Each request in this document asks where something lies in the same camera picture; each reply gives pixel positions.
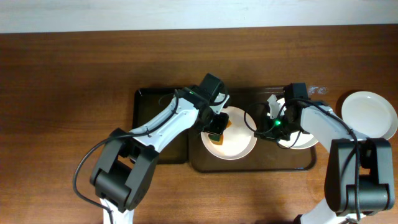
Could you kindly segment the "white plate front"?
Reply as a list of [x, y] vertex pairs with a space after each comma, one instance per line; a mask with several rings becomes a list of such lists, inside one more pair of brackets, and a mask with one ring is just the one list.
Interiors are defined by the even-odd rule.
[[370, 138], [390, 139], [397, 132], [397, 112], [382, 96], [357, 91], [347, 96], [341, 106], [343, 121]]

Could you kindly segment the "yellow green sponge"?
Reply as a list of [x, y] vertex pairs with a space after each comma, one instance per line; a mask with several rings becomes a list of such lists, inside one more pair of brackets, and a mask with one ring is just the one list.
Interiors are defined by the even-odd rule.
[[214, 145], [220, 146], [223, 144], [224, 134], [208, 134], [208, 138]]

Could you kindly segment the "pink white plate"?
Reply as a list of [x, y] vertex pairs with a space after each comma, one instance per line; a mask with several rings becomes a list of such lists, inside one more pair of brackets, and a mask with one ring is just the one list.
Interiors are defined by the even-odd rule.
[[208, 133], [201, 133], [205, 148], [214, 156], [224, 160], [236, 160], [248, 155], [256, 145], [257, 138], [244, 122], [244, 111], [229, 106], [221, 110], [228, 114], [231, 123], [223, 132], [221, 142], [215, 143]]

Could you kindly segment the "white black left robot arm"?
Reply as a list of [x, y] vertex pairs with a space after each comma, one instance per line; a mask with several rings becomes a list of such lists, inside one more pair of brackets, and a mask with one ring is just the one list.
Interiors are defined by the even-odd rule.
[[134, 209], [146, 195], [162, 150], [190, 128], [220, 135], [226, 128], [222, 108], [227, 93], [197, 86], [173, 93], [170, 103], [142, 126], [115, 129], [100, 143], [103, 150], [90, 176], [106, 215], [105, 223], [132, 223]]

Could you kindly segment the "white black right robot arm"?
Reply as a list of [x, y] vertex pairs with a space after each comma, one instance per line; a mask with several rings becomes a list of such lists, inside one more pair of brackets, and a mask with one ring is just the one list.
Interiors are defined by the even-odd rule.
[[275, 116], [263, 117], [255, 137], [286, 140], [294, 132], [309, 133], [329, 152], [325, 198], [294, 222], [359, 223], [395, 204], [392, 147], [384, 138], [370, 138], [348, 126], [321, 101], [292, 98]]

